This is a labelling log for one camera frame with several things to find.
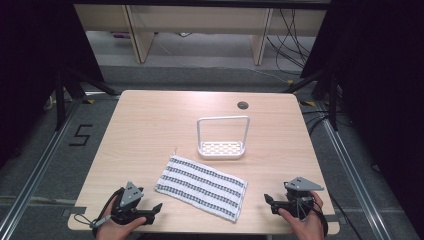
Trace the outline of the aluminium floor rail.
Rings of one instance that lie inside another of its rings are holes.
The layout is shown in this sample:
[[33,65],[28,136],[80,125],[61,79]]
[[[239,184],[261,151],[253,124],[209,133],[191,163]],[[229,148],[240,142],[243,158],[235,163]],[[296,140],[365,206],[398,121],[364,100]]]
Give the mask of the aluminium floor rail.
[[324,121],[324,126],[376,239],[391,240],[382,216],[371,199],[339,133],[328,120]]
[[81,100],[73,100],[69,104],[68,109],[65,112],[64,122],[57,130],[54,131],[47,147],[44,149],[25,185],[23,186],[19,195],[13,201],[13,204],[7,212],[7,215],[0,223],[0,240],[9,240],[14,233],[20,219],[25,212],[25,209],[30,202],[31,197],[41,182],[41,179],[43,178],[48,167],[50,166],[53,156],[57,152],[57,149],[70,125],[70,122],[75,115],[75,112],[78,110],[81,104]]

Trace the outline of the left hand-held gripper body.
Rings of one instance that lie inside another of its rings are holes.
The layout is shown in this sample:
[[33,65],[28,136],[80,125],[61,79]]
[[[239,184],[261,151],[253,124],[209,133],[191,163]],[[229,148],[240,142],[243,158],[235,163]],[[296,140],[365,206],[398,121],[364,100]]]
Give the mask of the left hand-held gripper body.
[[[128,182],[125,188],[118,190],[117,197],[111,210],[112,220],[119,225],[126,225],[137,219],[135,212],[137,206],[144,196],[143,187],[137,187],[132,182]],[[155,220],[146,218],[145,225],[151,225]]]

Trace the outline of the black metal stand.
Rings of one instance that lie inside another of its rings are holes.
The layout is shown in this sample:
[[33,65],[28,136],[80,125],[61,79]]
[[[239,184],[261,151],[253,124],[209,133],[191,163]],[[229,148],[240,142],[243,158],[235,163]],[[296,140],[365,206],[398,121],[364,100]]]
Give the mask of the black metal stand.
[[316,73],[304,78],[297,84],[294,84],[284,90],[284,93],[294,93],[297,90],[315,82],[311,96],[314,100],[323,100],[328,97],[329,100],[329,121],[334,131],[338,130],[336,123],[336,106],[337,106],[337,79],[334,74],[328,70],[319,70]]
[[68,92],[72,99],[82,100],[86,93],[80,85],[80,82],[86,82],[89,85],[99,89],[101,92],[110,96],[118,96],[119,92],[108,87],[104,82],[98,81],[89,77],[70,67],[62,67],[58,70],[55,80],[55,94],[56,94],[56,109],[57,109],[57,123],[56,129],[59,130],[65,123],[66,110],[65,110],[65,92]]

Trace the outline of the person's right hand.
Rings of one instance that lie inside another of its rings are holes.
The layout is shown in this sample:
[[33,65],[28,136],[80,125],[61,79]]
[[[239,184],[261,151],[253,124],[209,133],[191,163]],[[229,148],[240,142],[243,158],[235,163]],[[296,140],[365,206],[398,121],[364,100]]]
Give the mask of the person's right hand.
[[289,234],[295,234],[298,240],[324,240],[324,227],[322,225],[319,214],[322,212],[321,207],[323,201],[320,196],[311,191],[311,195],[315,199],[314,209],[311,210],[305,220],[300,221],[294,218],[288,211],[280,208],[278,210],[282,218],[289,223],[291,229]]

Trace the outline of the light wooden desk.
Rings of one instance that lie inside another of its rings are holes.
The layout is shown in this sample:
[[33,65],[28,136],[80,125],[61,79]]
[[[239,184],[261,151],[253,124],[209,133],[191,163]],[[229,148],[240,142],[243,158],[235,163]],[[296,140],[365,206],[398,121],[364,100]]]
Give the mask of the light wooden desk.
[[325,16],[323,10],[277,8],[77,4],[75,10],[86,31],[127,32],[138,63],[146,61],[156,32],[170,32],[248,35],[259,65],[268,35],[314,37]]

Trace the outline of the striped white dish towel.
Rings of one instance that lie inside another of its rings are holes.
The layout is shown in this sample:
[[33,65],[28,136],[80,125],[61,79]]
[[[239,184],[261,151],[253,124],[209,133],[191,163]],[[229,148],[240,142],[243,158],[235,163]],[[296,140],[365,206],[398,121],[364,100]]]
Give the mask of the striped white dish towel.
[[177,155],[170,157],[155,190],[231,222],[239,219],[248,183]]

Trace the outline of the person's left hand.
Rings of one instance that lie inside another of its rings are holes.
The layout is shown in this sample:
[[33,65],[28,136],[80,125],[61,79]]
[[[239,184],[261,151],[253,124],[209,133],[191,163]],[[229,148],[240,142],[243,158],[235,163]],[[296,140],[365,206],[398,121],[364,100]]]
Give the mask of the person's left hand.
[[126,225],[119,225],[113,220],[107,220],[97,230],[95,240],[125,240],[135,229],[146,222],[145,217],[140,217]]

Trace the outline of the black curtain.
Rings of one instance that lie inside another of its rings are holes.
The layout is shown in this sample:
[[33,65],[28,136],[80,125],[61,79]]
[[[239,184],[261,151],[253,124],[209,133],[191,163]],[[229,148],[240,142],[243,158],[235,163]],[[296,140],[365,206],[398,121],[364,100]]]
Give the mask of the black curtain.
[[0,168],[23,142],[60,75],[103,80],[74,4],[0,0]]
[[424,239],[424,0],[329,0],[308,77],[327,69],[416,233]]

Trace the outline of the white towel rack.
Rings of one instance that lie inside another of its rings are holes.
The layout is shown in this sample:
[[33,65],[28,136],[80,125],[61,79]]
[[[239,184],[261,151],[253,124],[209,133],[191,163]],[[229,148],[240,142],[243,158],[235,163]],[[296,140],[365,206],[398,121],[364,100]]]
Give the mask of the white towel rack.
[[197,120],[197,150],[203,159],[239,159],[246,150],[249,116],[201,117]]

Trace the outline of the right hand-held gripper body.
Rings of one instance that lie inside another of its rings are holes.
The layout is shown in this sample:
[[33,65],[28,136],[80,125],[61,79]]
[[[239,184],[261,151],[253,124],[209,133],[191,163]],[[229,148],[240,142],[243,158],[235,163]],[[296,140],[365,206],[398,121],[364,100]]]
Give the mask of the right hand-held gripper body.
[[287,190],[286,201],[276,201],[282,205],[282,209],[288,211],[293,217],[303,220],[314,208],[315,199],[311,191],[323,191],[324,187],[306,178],[296,177],[284,183]]

